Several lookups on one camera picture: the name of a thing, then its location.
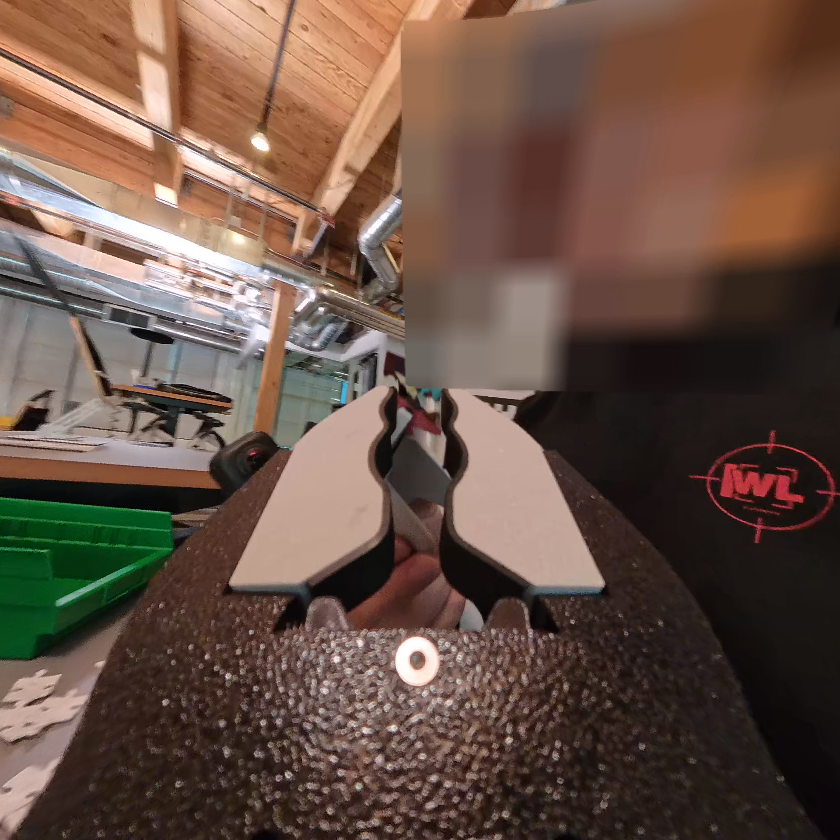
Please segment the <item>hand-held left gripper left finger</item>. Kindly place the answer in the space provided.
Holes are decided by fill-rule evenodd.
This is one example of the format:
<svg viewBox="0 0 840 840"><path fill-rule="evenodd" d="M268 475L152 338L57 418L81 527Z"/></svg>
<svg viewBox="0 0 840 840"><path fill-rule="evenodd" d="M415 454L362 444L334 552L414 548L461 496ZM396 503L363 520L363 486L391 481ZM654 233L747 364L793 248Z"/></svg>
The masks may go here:
<svg viewBox="0 0 840 840"><path fill-rule="evenodd" d="M396 390L376 386L304 434L232 573L236 593L321 596L356 607L394 568Z"/></svg>

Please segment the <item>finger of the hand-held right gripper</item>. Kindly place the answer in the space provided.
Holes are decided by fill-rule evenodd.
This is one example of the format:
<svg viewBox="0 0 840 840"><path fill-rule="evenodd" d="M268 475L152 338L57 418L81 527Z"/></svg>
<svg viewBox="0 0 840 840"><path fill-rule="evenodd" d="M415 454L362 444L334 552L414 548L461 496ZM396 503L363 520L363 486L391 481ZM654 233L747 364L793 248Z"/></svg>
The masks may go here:
<svg viewBox="0 0 840 840"><path fill-rule="evenodd" d="M392 524L395 536L403 539L414 553L438 552L435 536L397 492L392 493Z"/></svg>
<svg viewBox="0 0 840 840"><path fill-rule="evenodd" d="M394 449L387 483L407 505L427 501L444 506L450 481L447 470L417 441L402 441Z"/></svg>

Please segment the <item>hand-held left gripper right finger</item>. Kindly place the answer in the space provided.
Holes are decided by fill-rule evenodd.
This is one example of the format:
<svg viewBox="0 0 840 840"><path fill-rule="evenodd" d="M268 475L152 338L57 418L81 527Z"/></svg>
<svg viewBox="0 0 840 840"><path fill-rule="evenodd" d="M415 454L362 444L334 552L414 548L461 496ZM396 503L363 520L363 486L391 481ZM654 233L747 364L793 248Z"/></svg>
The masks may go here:
<svg viewBox="0 0 840 840"><path fill-rule="evenodd" d="M439 559L479 611L503 599L599 595L605 581L540 445L468 391L442 392L446 436Z"/></svg>

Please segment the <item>colourful curved puzzle ball section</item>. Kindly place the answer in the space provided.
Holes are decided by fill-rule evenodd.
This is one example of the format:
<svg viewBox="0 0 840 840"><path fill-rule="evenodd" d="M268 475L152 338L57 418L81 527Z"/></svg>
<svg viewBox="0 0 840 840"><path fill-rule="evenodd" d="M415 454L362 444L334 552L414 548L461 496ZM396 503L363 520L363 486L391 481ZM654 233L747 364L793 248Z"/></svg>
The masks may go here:
<svg viewBox="0 0 840 840"><path fill-rule="evenodd" d="M415 440L437 461L445 454L446 438L440 419L440 389L417 389L403 383L397 386L397 408L392 446L403 439Z"/></svg>

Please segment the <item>pile of white puzzle pieces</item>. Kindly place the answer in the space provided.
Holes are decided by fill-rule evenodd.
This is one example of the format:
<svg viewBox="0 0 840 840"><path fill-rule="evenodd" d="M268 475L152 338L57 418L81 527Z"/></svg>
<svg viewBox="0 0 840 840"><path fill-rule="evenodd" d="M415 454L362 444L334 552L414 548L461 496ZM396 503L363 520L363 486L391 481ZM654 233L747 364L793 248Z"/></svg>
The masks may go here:
<svg viewBox="0 0 840 840"><path fill-rule="evenodd" d="M52 780L90 696L47 668L2 691L1 838L15 835Z"/></svg>

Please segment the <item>person's right hand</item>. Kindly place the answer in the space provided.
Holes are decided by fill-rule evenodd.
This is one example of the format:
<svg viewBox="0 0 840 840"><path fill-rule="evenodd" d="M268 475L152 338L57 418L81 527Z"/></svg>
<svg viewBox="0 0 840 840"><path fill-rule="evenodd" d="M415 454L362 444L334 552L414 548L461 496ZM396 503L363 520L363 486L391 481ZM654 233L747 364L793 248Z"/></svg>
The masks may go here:
<svg viewBox="0 0 840 840"><path fill-rule="evenodd" d="M393 571L379 591L348 612L352 629L456 629L461 624L466 598L447 582L438 556L443 508L425 499L410 508L433 547L423 552L411 539L395 536Z"/></svg>

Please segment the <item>black and white machine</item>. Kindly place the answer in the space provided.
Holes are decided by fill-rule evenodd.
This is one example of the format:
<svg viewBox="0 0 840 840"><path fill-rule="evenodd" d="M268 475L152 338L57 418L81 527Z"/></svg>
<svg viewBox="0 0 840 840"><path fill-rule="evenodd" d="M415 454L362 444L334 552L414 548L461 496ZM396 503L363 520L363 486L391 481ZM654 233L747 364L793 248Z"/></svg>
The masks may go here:
<svg viewBox="0 0 840 840"><path fill-rule="evenodd" d="M42 447L84 451L120 437L132 444L174 448L177 445L217 452L233 401L189 385L119 385L101 378L97 395L49 420L52 391L35 395L15 417L9 432Z"/></svg>

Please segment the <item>wooden workbench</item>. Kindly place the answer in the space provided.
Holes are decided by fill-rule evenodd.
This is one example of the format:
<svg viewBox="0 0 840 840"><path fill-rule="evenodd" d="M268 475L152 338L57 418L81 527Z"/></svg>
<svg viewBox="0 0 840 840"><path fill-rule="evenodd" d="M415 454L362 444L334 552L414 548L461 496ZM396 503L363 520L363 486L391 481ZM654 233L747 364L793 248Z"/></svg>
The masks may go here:
<svg viewBox="0 0 840 840"><path fill-rule="evenodd" d="M211 453L99 438L83 451L1 445L1 477L87 484L218 490Z"/></svg>

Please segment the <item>green plastic bin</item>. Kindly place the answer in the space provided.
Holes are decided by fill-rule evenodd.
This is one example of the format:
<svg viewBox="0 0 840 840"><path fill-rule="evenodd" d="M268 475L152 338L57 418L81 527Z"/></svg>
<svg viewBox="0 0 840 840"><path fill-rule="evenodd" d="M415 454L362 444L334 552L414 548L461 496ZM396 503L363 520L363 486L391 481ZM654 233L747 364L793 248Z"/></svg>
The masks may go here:
<svg viewBox="0 0 840 840"><path fill-rule="evenodd" d="M1 499L1 658L32 659L142 590L174 549L172 515Z"/></svg>

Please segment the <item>black hooded sweatshirt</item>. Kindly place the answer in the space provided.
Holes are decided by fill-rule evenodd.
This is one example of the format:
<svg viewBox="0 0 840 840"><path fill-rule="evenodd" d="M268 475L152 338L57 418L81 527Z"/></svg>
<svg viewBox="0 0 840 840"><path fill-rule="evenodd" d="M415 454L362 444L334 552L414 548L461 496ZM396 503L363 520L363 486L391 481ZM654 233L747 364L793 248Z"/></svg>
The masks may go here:
<svg viewBox="0 0 840 840"><path fill-rule="evenodd" d="M838 838L838 332L776 392L536 392L515 421L686 583L783 776Z"/></svg>

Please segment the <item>wooden post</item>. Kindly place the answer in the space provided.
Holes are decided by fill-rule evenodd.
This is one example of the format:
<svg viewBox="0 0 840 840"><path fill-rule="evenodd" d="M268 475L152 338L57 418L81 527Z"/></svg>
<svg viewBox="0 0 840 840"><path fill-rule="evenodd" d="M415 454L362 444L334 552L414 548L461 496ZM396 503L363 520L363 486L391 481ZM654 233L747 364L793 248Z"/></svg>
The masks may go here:
<svg viewBox="0 0 840 840"><path fill-rule="evenodd" d="M269 436L273 434L277 420L286 342L292 313L297 305L297 296L296 288L287 283L276 282L269 323L269 340L264 350L253 421L254 431Z"/></svg>

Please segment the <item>black pedestal stool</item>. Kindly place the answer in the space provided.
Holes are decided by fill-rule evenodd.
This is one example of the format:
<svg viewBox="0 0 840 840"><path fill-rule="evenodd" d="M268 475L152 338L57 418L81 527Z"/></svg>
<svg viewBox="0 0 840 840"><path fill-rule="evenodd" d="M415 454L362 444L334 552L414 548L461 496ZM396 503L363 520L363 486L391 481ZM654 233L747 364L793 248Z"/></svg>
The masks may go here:
<svg viewBox="0 0 840 840"><path fill-rule="evenodd" d="M134 376L134 384L140 388L154 389L155 379L150 378L154 349L159 345L171 346L175 340L171 335L152 329L131 328L129 331L135 338L146 342L143 364L140 373Z"/></svg>

